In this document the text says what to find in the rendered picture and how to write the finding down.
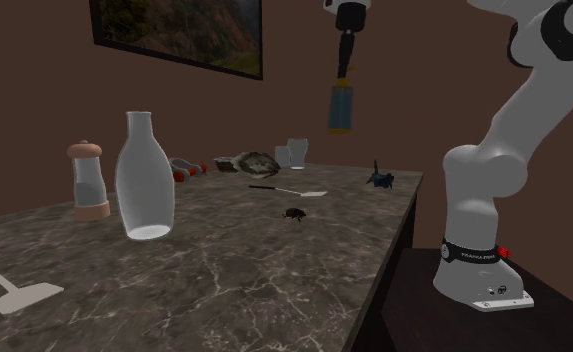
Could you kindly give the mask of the tall clear glass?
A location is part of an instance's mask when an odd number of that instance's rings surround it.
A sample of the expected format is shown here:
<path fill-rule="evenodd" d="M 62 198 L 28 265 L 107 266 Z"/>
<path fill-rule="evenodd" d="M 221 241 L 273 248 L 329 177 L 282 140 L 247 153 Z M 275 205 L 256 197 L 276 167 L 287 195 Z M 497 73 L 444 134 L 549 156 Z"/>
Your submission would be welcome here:
<path fill-rule="evenodd" d="M 308 140 L 306 138 L 289 138 L 287 147 L 290 154 L 290 167 L 294 170 L 304 169 Z"/>

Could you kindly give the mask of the white glass bottle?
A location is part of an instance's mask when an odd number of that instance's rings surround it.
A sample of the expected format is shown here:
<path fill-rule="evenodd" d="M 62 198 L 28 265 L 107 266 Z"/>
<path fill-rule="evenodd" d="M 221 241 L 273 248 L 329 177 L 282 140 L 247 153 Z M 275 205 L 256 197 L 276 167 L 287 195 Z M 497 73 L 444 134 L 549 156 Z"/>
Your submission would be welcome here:
<path fill-rule="evenodd" d="M 128 112 L 127 139 L 118 156 L 115 190 L 126 235 L 147 241 L 174 226 L 175 189 L 168 158 L 153 134 L 149 112 Z"/>

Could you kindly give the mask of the black handled large spatula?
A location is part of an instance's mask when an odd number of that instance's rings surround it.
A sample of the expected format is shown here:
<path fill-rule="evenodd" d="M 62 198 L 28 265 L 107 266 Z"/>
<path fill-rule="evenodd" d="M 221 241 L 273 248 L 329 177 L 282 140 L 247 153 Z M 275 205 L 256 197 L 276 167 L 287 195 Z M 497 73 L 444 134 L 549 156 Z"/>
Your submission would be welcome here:
<path fill-rule="evenodd" d="M 17 287 L 1 274 L 0 285 L 6 291 L 0 297 L 0 314 L 3 315 L 15 313 L 64 291 L 63 287 L 47 282 Z"/>

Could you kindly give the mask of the grey and red dumbbell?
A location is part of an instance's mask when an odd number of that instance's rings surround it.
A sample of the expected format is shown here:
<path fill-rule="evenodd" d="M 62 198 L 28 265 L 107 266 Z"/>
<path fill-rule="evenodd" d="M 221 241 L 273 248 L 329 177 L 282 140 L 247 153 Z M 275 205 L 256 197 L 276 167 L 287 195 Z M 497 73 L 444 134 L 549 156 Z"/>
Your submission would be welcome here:
<path fill-rule="evenodd" d="M 207 173 L 205 164 L 193 164 L 182 158 L 170 158 L 169 165 L 175 182 L 182 183 L 194 176 L 201 176 Z"/>

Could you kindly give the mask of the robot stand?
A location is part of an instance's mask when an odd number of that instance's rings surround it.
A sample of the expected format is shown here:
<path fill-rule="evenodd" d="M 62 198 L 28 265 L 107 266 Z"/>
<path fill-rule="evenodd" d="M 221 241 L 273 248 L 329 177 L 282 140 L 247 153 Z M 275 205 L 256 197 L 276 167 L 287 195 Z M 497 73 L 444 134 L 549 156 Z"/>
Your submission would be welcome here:
<path fill-rule="evenodd" d="M 405 249 L 382 310 L 396 352 L 573 352 L 573 302 L 511 265 L 532 308 L 479 312 L 440 294 L 434 249 Z"/>

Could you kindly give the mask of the blue bottle with orange cap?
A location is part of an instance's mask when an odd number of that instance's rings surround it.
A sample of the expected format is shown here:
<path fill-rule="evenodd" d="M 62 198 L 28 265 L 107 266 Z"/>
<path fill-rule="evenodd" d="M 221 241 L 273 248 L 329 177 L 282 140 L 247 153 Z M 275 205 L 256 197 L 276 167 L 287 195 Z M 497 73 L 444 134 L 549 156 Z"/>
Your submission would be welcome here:
<path fill-rule="evenodd" d="M 352 128 L 354 88 L 346 78 L 339 78 L 332 87 L 328 114 L 330 134 L 348 134 Z"/>

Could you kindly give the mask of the marble top dark counter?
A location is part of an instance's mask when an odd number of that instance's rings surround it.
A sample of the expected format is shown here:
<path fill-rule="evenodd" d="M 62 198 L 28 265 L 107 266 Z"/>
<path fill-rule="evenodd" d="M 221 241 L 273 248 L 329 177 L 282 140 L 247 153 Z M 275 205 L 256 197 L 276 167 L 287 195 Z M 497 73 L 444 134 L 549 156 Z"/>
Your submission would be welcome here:
<path fill-rule="evenodd" d="M 69 203 L 1 216 L 0 273 L 64 291 L 0 314 L 0 352 L 348 352 L 422 182 L 399 171 L 383 189 L 369 174 L 212 172 L 177 186 L 173 231 L 146 242 L 118 214 L 76 221 Z"/>

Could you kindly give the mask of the wooden pepper grinder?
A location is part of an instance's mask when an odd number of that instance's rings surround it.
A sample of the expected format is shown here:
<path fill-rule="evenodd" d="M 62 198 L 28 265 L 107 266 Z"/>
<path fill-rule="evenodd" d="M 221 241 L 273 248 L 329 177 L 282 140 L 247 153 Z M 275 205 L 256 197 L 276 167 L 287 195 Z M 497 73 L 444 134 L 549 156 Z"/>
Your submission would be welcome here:
<path fill-rule="evenodd" d="M 74 174 L 74 213 L 77 221 L 97 221 L 110 215 L 110 203 L 100 167 L 100 146 L 81 140 L 67 149 Z"/>

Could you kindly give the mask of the black handled small spatula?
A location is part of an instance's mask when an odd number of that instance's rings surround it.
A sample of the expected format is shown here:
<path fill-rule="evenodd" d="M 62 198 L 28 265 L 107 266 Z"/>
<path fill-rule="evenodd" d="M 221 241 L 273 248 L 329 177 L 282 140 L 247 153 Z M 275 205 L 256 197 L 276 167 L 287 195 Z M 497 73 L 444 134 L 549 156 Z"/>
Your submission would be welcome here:
<path fill-rule="evenodd" d="M 276 190 L 276 191 L 286 192 L 286 193 L 290 193 L 290 194 L 295 194 L 295 195 L 298 195 L 300 197 L 321 197 L 321 196 L 324 196 L 328 193 L 327 191 L 297 192 L 297 191 L 273 187 L 273 186 L 261 186 L 261 185 L 249 185 L 248 187 L 253 188 L 253 189 Z"/>

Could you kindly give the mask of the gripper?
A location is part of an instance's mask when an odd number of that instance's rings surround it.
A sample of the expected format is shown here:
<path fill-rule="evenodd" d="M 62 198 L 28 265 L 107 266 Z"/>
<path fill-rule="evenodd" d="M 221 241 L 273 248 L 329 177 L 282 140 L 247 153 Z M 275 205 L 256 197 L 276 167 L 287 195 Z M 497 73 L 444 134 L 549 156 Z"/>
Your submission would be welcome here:
<path fill-rule="evenodd" d="M 342 31 L 338 51 L 337 78 L 346 77 L 355 43 L 355 34 L 365 27 L 367 8 L 358 2 L 343 2 L 337 8 L 335 27 Z"/>

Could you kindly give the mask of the framed landscape wall picture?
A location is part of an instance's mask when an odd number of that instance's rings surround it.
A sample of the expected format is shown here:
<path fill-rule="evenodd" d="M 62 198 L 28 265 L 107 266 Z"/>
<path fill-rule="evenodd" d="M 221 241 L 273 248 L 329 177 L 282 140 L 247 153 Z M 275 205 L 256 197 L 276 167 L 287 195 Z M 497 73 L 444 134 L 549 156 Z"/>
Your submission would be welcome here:
<path fill-rule="evenodd" d="M 263 78 L 261 0 L 89 0 L 96 45 Z"/>

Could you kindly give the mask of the dark blue figure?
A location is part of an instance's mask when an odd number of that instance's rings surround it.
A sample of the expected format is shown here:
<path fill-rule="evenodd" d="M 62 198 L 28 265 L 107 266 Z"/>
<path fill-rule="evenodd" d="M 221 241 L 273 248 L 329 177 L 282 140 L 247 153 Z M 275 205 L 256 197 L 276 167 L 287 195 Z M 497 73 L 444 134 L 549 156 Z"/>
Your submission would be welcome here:
<path fill-rule="evenodd" d="M 378 169 L 377 160 L 374 160 L 374 172 L 367 180 L 367 184 L 373 183 L 375 187 L 392 189 L 395 177 L 392 173 L 381 174 Z"/>

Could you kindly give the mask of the grey oyster shell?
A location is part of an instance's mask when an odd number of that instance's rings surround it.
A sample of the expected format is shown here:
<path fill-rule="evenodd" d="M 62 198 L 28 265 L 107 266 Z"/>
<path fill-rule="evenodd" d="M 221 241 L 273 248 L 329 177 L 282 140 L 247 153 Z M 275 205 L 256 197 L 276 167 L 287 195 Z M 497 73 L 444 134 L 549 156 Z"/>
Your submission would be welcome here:
<path fill-rule="evenodd" d="M 281 170 L 280 165 L 267 153 L 243 152 L 231 159 L 233 167 L 253 179 L 275 176 Z"/>

